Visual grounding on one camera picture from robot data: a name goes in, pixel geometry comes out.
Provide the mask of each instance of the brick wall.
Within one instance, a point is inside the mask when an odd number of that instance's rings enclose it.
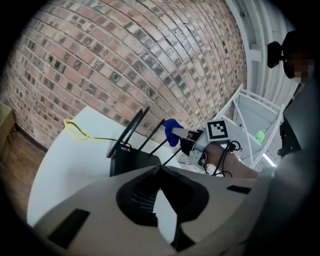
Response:
[[[161,119],[196,129],[241,84],[246,60],[223,0],[55,0],[30,20],[10,55],[2,101],[45,147],[89,105],[137,131]],[[164,139],[162,130],[153,139]]]

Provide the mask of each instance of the black router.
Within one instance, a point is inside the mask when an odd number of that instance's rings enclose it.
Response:
[[[139,149],[134,149],[131,146],[128,146],[128,142],[132,134],[134,133],[137,126],[140,124],[142,119],[145,117],[146,113],[149,111],[150,107],[148,106],[143,112],[142,109],[135,115],[132,121],[125,128],[123,133],[117,139],[113,147],[107,154],[107,158],[111,158],[110,164],[110,177],[124,174],[132,170],[137,170],[149,166],[161,166],[161,161],[159,157],[153,155],[164,143],[166,139],[151,153],[146,153],[141,151],[142,148],[146,145],[148,140],[155,134],[155,132],[160,128],[164,123],[164,119],[156,126],[148,138],[143,142]]]

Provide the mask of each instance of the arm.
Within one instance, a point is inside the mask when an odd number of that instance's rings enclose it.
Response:
[[[224,148],[217,143],[210,143],[204,149],[207,156],[205,163],[207,165],[217,166],[219,159],[224,151]],[[218,168],[222,171],[222,162]],[[233,178],[250,178],[256,179],[258,177],[258,172],[247,167],[239,160],[237,160],[230,152],[227,153],[224,161],[224,170],[232,174]]]

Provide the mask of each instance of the wooden floor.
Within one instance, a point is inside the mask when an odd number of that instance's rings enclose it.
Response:
[[[29,195],[46,152],[18,132],[0,177],[17,214],[27,220]]]

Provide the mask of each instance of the cardboard box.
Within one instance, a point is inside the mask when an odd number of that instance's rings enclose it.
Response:
[[[11,108],[0,103],[0,161],[4,165],[16,134],[17,130]]]

